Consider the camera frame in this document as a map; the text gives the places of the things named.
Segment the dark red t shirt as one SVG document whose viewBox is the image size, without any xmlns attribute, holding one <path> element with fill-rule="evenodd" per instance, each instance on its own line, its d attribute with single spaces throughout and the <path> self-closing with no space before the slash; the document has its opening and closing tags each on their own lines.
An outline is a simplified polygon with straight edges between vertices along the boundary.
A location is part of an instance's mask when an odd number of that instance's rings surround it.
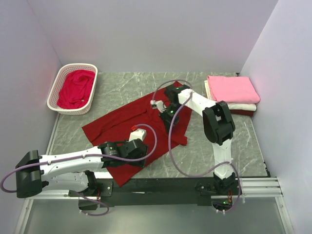
<svg viewBox="0 0 312 234">
<path fill-rule="evenodd" d="M 99 146 L 107 141 L 129 139 L 132 133 L 139 137 L 145 136 L 144 143 L 151 153 L 145 165 L 167 154 L 169 149 L 187 145 L 185 133 L 192 110 L 188 107 L 181 109 L 177 116 L 179 121 L 173 127 L 171 136 L 168 136 L 158 109 L 151 107 L 153 96 L 153 93 L 149 93 L 83 126 L 86 137 L 93 146 Z"/>
</svg>

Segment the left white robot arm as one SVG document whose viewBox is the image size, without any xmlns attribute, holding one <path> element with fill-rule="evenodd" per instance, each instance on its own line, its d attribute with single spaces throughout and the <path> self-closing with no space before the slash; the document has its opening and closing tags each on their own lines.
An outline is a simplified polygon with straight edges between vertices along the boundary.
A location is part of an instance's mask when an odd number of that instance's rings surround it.
<svg viewBox="0 0 312 234">
<path fill-rule="evenodd" d="M 17 164 L 17 197 L 28 198 L 47 190 L 70 190 L 91 196 L 98 192 L 95 171 L 130 164 L 143 167 L 148 146 L 141 139 L 105 142 L 62 155 L 39 156 L 29 151 Z"/>
</svg>

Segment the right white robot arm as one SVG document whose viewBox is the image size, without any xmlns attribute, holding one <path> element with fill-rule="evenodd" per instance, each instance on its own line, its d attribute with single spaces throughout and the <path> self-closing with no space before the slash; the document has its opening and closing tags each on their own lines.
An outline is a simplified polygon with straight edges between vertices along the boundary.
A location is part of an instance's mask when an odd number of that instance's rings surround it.
<svg viewBox="0 0 312 234">
<path fill-rule="evenodd" d="M 178 123 L 176 119 L 178 113 L 186 106 L 202 117 L 205 136 L 213 145 L 215 166 L 213 167 L 212 192 L 221 195 L 226 194 L 235 183 L 235 170 L 231 155 L 235 124 L 227 103 L 205 98 L 187 85 L 178 87 L 169 85 L 165 88 L 164 94 L 170 105 L 159 110 L 159 117 L 163 120 L 168 133 L 170 157 L 173 158 L 171 152 L 172 130 Z"/>
</svg>

